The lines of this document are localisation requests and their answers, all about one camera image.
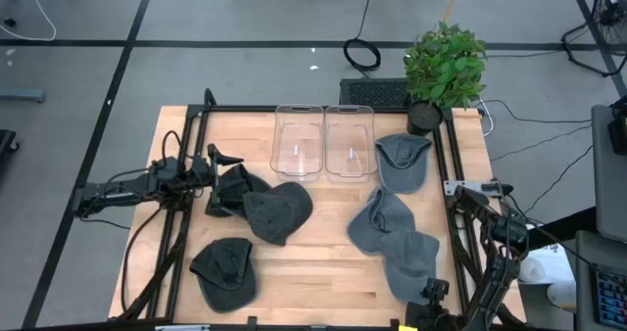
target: green leaves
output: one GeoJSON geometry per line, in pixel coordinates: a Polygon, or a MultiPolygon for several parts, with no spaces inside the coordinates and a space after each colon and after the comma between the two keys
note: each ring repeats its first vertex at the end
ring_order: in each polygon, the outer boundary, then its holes
{"type": "Polygon", "coordinates": [[[485,42],[456,24],[438,26],[422,35],[404,57],[408,92],[440,107],[468,107],[485,88],[479,83],[485,70],[479,60],[485,56],[485,42]]]}

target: black plant pot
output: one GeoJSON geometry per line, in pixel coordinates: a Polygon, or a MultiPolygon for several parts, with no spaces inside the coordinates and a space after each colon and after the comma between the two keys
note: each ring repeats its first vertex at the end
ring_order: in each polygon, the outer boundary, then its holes
{"type": "Polygon", "coordinates": [[[425,136],[442,122],[442,110],[428,101],[413,102],[408,109],[408,133],[425,136]]]}

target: dark gray baseball cap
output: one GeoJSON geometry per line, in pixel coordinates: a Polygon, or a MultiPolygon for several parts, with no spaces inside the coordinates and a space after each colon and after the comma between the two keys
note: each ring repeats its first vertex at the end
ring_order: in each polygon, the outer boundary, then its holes
{"type": "Polygon", "coordinates": [[[253,244],[245,238],[223,238],[203,249],[189,270],[196,274],[205,301],[216,312],[229,312],[257,296],[250,254],[253,244]]]}
{"type": "Polygon", "coordinates": [[[377,187],[365,207],[349,223],[349,238],[365,254],[379,253],[382,236],[396,230],[415,230],[413,213],[394,193],[377,187]]]}
{"type": "Polygon", "coordinates": [[[376,141],[381,184],[395,193],[413,193],[427,176],[431,140],[409,134],[388,135],[376,141]]]}
{"type": "Polygon", "coordinates": [[[280,184],[265,193],[244,194],[244,212],[256,236],[284,246],[287,237],[312,215],[314,204],[307,190],[295,182],[280,184]]]}
{"type": "Polygon", "coordinates": [[[385,275],[390,291],[399,300],[426,305],[422,291],[429,278],[436,278],[435,259],[440,242],[415,231],[396,231],[379,240],[385,257],[385,275]]]}
{"type": "Polygon", "coordinates": [[[211,207],[211,200],[207,204],[205,213],[213,217],[228,217],[238,215],[246,218],[244,214],[244,194],[248,192],[265,193],[270,185],[263,179],[251,174],[244,165],[234,165],[219,177],[217,187],[220,193],[219,207],[211,207]]]}

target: wooden table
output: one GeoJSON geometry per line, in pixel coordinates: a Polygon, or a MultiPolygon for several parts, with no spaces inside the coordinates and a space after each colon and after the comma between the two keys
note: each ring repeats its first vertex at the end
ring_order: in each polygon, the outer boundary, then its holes
{"type": "MultiPolygon", "coordinates": [[[[161,157],[162,139],[168,130],[182,132],[185,111],[186,107],[162,107],[148,163],[161,157]]],[[[476,110],[454,110],[454,115],[465,179],[492,178],[476,110]]],[[[375,137],[405,132],[406,119],[405,115],[376,114],[375,137]]],[[[205,144],[215,143],[223,154],[245,159],[246,169],[275,186],[280,181],[269,166],[273,133],[274,113],[210,113],[205,144]]],[[[442,134],[450,178],[454,178],[444,125],[442,134]]],[[[176,142],[169,141],[167,155],[176,156],[177,152],[176,142]]],[[[324,171],[318,181],[304,183],[313,199],[313,213],[288,237],[285,247],[273,246],[257,238],[241,219],[205,215],[209,199],[209,190],[206,190],[202,198],[194,201],[174,322],[245,324],[252,315],[260,324],[388,326],[393,318],[403,322],[405,305],[396,300],[388,288],[383,258],[365,256],[353,246],[347,235],[349,222],[378,184],[376,174],[364,183],[333,183],[324,171]],[[196,276],[189,272],[189,263],[205,246],[223,237],[245,237],[253,242],[252,258],[259,292],[246,307],[216,313],[207,306],[196,276]]],[[[443,305],[451,313],[459,313],[453,252],[434,148],[429,154],[428,175],[422,189],[398,196],[413,212],[416,230],[440,240],[437,277],[451,283],[450,294],[443,305]]],[[[156,208],[155,203],[137,207],[130,235],[156,208]]],[[[151,222],[132,248],[128,262],[128,303],[139,294],[154,272],[165,216],[164,212],[151,222]]],[[[172,241],[177,227],[178,224],[172,233],[172,241]]],[[[469,286],[471,294],[473,284],[469,283],[469,286]]],[[[169,277],[162,285],[158,315],[164,314],[168,289],[169,277]]],[[[505,303],[514,315],[525,319],[515,282],[505,303]]],[[[119,279],[110,315],[120,313],[119,279]]]]}

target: white cable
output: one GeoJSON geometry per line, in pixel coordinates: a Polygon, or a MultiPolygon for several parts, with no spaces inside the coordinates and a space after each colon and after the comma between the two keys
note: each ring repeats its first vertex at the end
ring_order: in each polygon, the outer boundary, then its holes
{"type": "Polygon", "coordinates": [[[486,116],[488,116],[488,120],[490,121],[490,130],[483,133],[483,137],[486,137],[490,135],[492,130],[494,130],[494,123],[492,122],[492,116],[490,116],[490,110],[488,110],[488,107],[486,106],[486,104],[483,102],[482,99],[479,99],[479,102],[481,102],[481,106],[483,106],[483,110],[486,112],[486,116]]]}
{"type": "Polygon", "coordinates": [[[48,24],[52,27],[52,37],[50,38],[26,37],[26,36],[21,36],[14,32],[11,32],[9,29],[7,29],[5,26],[1,24],[0,24],[0,28],[14,37],[17,37],[19,39],[24,39],[27,41],[53,41],[55,38],[57,38],[57,28],[55,27],[54,24],[52,24],[52,22],[50,21],[50,18],[48,18],[48,15],[46,15],[46,12],[43,11],[43,8],[41,8],[41,4],[39,3],[39,0],[35,0],[35,3],[37,3],[37,7],[39,7],[39,11],[41,12],[41,15],[43,15],[43,17],[46,19],[48,24]]]}

